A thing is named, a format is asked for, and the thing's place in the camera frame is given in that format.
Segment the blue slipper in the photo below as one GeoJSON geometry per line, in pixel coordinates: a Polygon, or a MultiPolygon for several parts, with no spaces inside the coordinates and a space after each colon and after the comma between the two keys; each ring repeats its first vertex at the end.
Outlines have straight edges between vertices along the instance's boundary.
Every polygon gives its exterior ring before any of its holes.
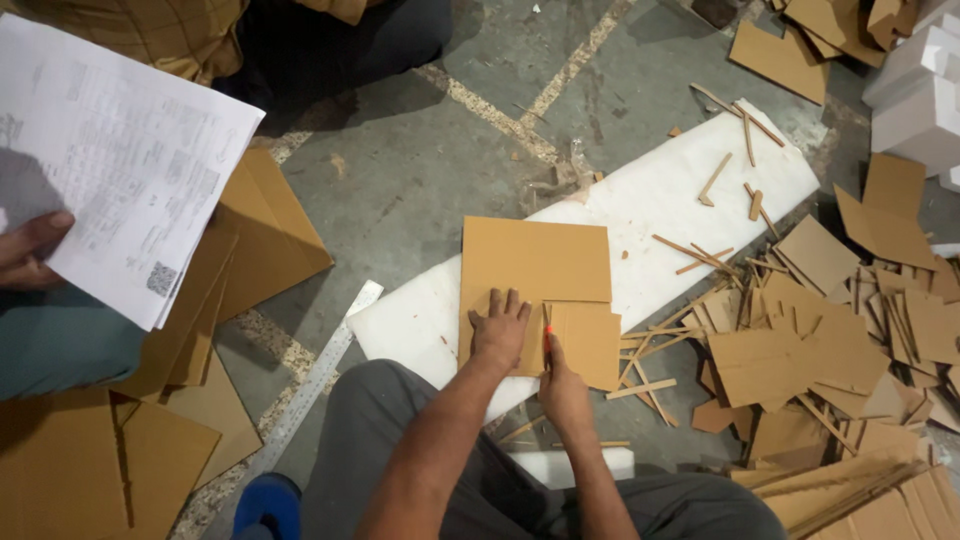
{"type": "Polygon", "coordinates": [[[233,515],[233,534],[263,525],[275,540],[300,540],[300,489],[280,473],[266,473],[244,488],[233,515]]]}

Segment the hand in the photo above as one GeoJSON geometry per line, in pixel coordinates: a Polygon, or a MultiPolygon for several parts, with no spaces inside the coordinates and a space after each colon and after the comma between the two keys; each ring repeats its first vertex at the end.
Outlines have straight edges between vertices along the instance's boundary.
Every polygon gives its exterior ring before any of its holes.
{"type": "Polygon", "coordinates": [[[490,315],[481,317],[471,309],[467,312],[473,326],[471,358],[483,356],[504,369],[504,377],[520,360],[523,338],[530,321],[529,302],[520,303],[520,293],[510,289],[504,307],[500,289],[490,291],[490,315]]]}
{"type": "Polygon", "coordinates": [[[584,437],[596,437],[593,407],[584,380],[566,365],[564,348],[555,333],[550,334],[547,369],[540,376],[540,403],[543,414],[569,446],[584,437]]]}
{"type": "Polygon", "coordinates": [[[69,212],[52,212],[0,234],[0,289],[43,290],[61,285],[63,278],[34,253],[63,239],[73,222],[69,212]]]}

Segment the person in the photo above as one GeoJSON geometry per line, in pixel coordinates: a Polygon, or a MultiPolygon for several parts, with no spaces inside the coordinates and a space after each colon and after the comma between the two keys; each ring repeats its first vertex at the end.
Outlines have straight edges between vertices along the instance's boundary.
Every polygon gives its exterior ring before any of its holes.
{"type": "Polygon", "coordinates": [[[290,523],[299,491],[271,474],[241,496],[234,538],[787,537],[773,511],[729,479],[691,473],[614,481],[588,389],[553,334],[540,402],[576,487],[547,489],[517,466],[481,425],[493,391],[519,359],[530,311],[517,291],[506,301],[491,291],[490,316],[469,314],[469,361],[439,392],[390,360],[344,373],[329,397],[300,523],[290,523]],[[286,494],[286,505],[271,488],[286,494]]]}
{"type": "MultiPolygon", "coordinates": [[[[0,0],[289,121],[325,97],[440,57],[450,0],[0,0]]],[[[285,126],[274,126],[282,130],[285,126]]]]}
{"type": "Polygon", "coordinates": [[[140,363],[145,332],[39,260],[73,223],[52,212],[0,234],[0,401],[118,382],[140,363]]]}

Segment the metal ruler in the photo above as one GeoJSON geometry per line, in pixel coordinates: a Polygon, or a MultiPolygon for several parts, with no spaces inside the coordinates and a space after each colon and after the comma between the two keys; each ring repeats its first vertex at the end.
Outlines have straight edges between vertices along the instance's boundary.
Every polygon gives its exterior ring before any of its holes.
{"type": "Polygon", "coordinates": [[[226,540],[233,534],[233,514],[236,512],[237,504],[240,502],[240,494],[244,487],[261,474],[274,470],[280,456],[283,455],[283,451],[290,444],[290,439],[300,428],[306,413],[317,401],[321,392],[324,391],[324,386],[333,375],[350,342],[353,341],[353,332],[347,328],[347,318],[376,302],[381,293],[383,293],[383,285],[370,280],[364,283],[350,309],[347,310],[344,319],[340,321],[340,326],[333,331],[333,335],[326,342],[324,350],[317,356],[317,360],[310,368],[306,380],[300,385],[297,394],[290,400],[287,408],[283,410],[280,419],[276,421],[276,426],[270,431],[267,440],[264,441],[263,448],[251,459],[247,473],[227,497],[220,513],[206,528],[203,536],[204,540],[226,540]]]}

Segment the paper document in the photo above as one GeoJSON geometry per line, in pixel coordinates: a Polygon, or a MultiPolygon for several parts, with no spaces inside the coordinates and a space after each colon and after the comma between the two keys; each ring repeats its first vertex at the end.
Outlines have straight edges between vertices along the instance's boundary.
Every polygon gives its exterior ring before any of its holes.
{"type": "Polygon", "coordinates": [[[0,74],[0,233],[70,210],[47,264],[161,327],[264,112],[11,14],[0,74]]]}

